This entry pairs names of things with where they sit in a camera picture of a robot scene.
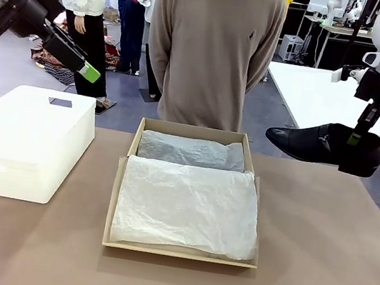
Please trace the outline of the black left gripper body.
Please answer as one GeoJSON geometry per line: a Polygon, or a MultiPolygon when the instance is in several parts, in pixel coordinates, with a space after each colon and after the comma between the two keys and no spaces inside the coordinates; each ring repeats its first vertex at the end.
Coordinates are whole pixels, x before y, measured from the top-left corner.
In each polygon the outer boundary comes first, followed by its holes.
{"type": "Polygon", "coordinates": [[[18,37],[38,36],[49,40],[54,30],[52,23],[59,15],[60,0],[16,0],[9,31],[18,37]]]}

